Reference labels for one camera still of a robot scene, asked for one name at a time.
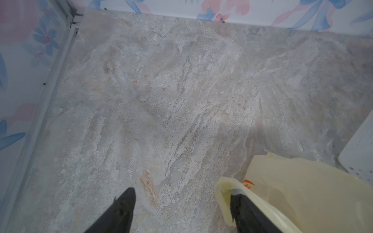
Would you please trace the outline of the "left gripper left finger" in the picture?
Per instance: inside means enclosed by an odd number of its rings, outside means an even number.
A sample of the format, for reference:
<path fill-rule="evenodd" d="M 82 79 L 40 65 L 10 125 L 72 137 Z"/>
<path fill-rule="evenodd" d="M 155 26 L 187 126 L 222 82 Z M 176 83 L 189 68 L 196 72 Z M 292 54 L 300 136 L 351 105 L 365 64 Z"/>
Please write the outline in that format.
<path fill-rule="evenodd" d="M 136 192 L 127 188 L 85 233 L 129 233 L 136 204 Z"/>

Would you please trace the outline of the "yellow plastic bag fruit print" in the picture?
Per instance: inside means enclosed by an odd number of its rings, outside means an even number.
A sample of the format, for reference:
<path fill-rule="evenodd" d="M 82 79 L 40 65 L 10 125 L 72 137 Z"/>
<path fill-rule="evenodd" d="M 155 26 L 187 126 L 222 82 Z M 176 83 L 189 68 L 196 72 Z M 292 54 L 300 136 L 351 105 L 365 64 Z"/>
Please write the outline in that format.
<path fill-rule="evenodd" d="M 215 196 L 228 226 L 236 226 L 231 196 L 247 197 L 284 233 L 370 233 L 373 188 L 322 162 L 255 155 L 242 181 L 221 177 Z"/>

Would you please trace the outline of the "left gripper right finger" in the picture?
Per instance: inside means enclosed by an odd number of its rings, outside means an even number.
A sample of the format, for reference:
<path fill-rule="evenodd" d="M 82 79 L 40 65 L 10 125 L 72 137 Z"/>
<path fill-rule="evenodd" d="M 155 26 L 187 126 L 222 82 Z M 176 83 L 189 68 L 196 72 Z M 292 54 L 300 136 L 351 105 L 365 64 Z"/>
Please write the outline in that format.
<path fill-rule="evenodd" d="M 245 195 L 231 195 L 230 211 L 238 233 L 281 233 Z"/>

